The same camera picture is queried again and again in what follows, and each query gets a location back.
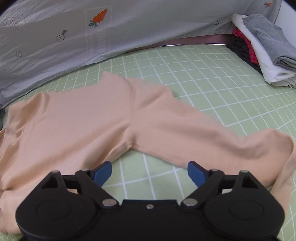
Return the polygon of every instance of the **beige t-shirt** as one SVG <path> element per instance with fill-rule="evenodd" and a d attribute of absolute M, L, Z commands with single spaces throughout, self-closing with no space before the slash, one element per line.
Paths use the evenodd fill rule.
<path fill-rule="evenodd" d="M 15 211 L 52 170 L 72 175 L 114 161 L 128 149 L 186 167 L 252 174 L 287 210 L 296 169 L 295 142 L 268 129 L 238 137 L 175 99 L 164 85 L 104 72 L 100 82 L 39 93 L 9 107 L 0 132 L 0 231 L 18 233 Z"/>

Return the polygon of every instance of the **gray fabric backdrop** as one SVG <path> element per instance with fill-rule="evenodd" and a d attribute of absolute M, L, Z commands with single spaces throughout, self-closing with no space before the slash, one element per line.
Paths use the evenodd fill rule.
<path fill-rule="evenodd" d="M 233 13 L 261 13 L 274 23 L 280 6 L 281 0 L 18 0 L 0 16 L 0 108 L 58 75 L 133 48 L 229 34 Z"/>

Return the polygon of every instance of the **carrot print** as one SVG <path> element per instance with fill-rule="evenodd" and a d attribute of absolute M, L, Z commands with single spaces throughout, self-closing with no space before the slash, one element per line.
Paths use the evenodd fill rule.
<path fill-rule="evenodd" d="M 271 2 L 265 2 L 265 3 L 264 3 L 264 6 L 265 6 L 266 8 L 270 7 L 270 6 L 271 6 Z"/>
<path fill-rule="evenodd" d="M 95 16 L 92 20 L 90 20 L 89 26 L 94 25 L 95 28 L 97 28 L 98 27 L 97 23 L 100 23 L 104 20 L 104 17 L 106 15 L 107 11 L 108 11 L 107 9 L 101 11 L 97 16 Z"/>

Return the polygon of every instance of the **stack of folded clothes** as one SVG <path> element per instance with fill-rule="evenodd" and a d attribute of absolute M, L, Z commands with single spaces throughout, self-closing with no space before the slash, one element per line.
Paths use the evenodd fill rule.
<path fill-rule="evenodd" d="M 234 13 L 230 18 L 241 37 L 250 41 L 265 81 L 274 86 L 295 88 L 296 47 L 285 38 L 282 29 L 261 14 Z"/>
<path fill-rule="evenodd" d="M 245 61 L 260 74 L 262 71 L 251 42 L 238 29 L 233 30 L 234 36 L 230 37 L 230 43 L 226 45 L 232 52 L 236 53 L 241 60 Z"/>

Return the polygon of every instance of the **folded white shirt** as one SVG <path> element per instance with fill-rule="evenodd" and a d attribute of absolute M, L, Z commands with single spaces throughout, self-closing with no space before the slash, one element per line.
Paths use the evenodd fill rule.
<path fill-rule="evenodd" d="M 247 16 L 234 13 L 230 19 L 246 38 L 250 40 L 265 81 L 274 86 L 290 86 L 296 88 L 296 72 L 275 66 L 272 63 L 260 40 L 244 25 L 242 19 L 245 17 Z"/>

